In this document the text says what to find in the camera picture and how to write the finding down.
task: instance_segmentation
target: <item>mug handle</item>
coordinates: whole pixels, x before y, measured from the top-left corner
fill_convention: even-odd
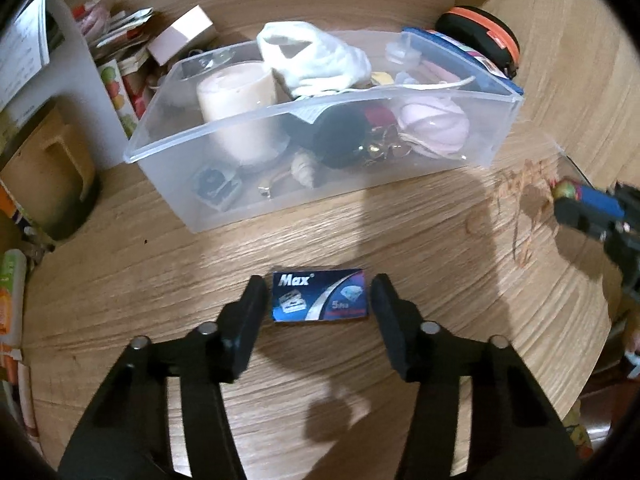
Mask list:
[[[84,201],[95,179],[94,161],[84,143],[84,139],[76,132],[73,126],[66,124],[55,135],[45,140],[41,147],[43,150],[47,150],[54,144],[62,146],[66,156],[68,156],[74,168],[76,168],[76,171],[80,174],[82,178],[80,200]]]

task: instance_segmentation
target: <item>razor blade box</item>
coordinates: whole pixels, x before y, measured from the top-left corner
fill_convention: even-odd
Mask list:
[[[273,273],[274,321],[331,321],[365,317],[364,271],[305,270]]]

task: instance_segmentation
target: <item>red object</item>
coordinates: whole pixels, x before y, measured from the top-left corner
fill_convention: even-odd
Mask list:
[[[381,105],[369,106],[365,108],[364,115],[369,124],[374,128],[378,126],[391,126],[396,124],[396,116],[389,108]]]

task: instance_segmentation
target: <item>brown mug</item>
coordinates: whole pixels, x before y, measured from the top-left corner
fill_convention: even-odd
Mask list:
[[[53,240],[78,229],[99,192],[82,135],[44,103],[0,155],[0,180],[28,220]]]

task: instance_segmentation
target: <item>wood grain surface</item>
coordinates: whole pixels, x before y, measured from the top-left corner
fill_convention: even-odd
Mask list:
[[[225,41],[285,18],[327,28],[429,25],[453,2],[113,1],[153,5],[169,17],[201,4]],[[569,410],[604,344],[620,276],[597,243],[559,230],[549,210],[530,235],[545,202],[544,178],[558,171],[556,146],[547,139],[566,147],[601,186],[617,176],[640,184],[632,116],[638,60],[601,0],[458,2],[498,14],[523,50],[517,81],[526,103],[491,170],[381,186],[198,235],[137,167],[103,175],[104,192],[87,224],[44,259],[28,284],[24,349],[51,463],[131,338],[182,336],[237,298],[250,274],[276,266],[387,272],[402,297],[454,333],[511,338],[558,413]],[[533,164],[525,178],[527,159]],[[513,185],[518,175],[521,194]],[[531,257],[522,266],[528,240]],[[464,467],[468,446],[468,384],[463,391],[455,471]],[[242,464],[260,480],[391,478],[415,393],[390,368],[373,319],[285,327],[266,320],[249,369],[223,388]],[[175,394],[173,384],[175,465],[187,471]]]
[[[607,298],[618,298],[615,287],[603,289],[603,275],[613,282],[616,275],[599,245],[556,233],[549,209],[535,228],[530,262],[516,264],[544,203],[543,177],[556,174],[555,152],[524,124],[492,170],[434,174],[198,235],[137,167],[109,170],[87,224],[44,259],[28,286],[24,350],[47,457],[58,462],[130,339],[184,335],[238,297],[249,275],[275,266],[389,273],[402,297],[454,333],[512,338],[564,414],[606,338]],[[527,158],[539,173],[521,181],[518,200],[507,183]],[[391,478],[415,393],[391,369],[373,319],[321,326],[265,320],[249,369],[223,388],[250,479]],[[184,470],[175,399],[170,418],[176,465]],[[468,426],[460,430],[456,467]]]

